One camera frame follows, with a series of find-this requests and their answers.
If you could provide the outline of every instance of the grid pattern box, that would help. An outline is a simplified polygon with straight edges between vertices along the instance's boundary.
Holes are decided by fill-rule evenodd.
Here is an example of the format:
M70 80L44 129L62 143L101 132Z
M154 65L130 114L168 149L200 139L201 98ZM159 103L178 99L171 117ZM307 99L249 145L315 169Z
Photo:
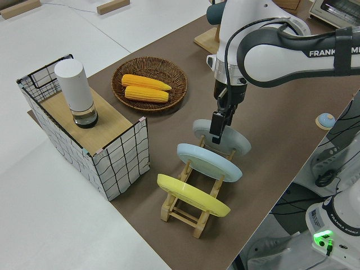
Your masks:
M61 91L54 67L69 58L73 56L64 56L17 80L17 84L55 148L110 201L150 169L147 119L141 118L91 155L41 105Z

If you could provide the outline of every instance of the white cylinder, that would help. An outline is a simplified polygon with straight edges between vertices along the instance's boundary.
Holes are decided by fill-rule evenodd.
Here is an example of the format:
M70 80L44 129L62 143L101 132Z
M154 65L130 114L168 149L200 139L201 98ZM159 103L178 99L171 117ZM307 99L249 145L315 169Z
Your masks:
M93 105L83 64L76 59L62 60L55 65L55 74L72 111L82 112Z

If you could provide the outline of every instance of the franka emika robot arm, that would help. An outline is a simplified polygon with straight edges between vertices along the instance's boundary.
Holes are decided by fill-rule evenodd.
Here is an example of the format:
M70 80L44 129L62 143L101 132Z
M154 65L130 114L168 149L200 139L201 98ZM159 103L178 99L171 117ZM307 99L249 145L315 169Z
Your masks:
M274 87L299 78L360 74L358 27L311 35L304 21L270 0L228 0L221 5L219 50L207 58L218 103L210 127L214 143L220 143L225 126L231 125L248 82ZM332 258L360 269L360 181L312 205L307 225L316 250L329 255L333 249Z

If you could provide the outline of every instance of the corn cob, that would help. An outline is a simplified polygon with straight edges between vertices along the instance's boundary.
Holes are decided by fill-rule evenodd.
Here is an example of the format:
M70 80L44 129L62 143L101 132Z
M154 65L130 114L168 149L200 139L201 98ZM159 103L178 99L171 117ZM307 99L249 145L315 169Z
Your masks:
M130 100L165 103L169 100L169 93L136 85L129 85L125 89L125 97Z
M121 84L125 87L141 86L141 87L147 87L162 91L171 90L171 86L159 80L151 79L144 76L133 75L133 74L124 74L121 79Z

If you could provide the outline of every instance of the wicker basket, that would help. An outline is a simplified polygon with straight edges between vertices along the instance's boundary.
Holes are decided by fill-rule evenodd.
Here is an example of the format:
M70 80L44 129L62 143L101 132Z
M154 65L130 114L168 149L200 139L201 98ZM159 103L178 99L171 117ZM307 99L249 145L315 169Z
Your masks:
M134 74L160 80L172 87L166 103L145 102L125 98L122 86L124 74ZM129 60L118 67L112 76L112 91L122 103L140 111L164 111L178 104L187 92L185 73L172 62L158 57L140 57Z

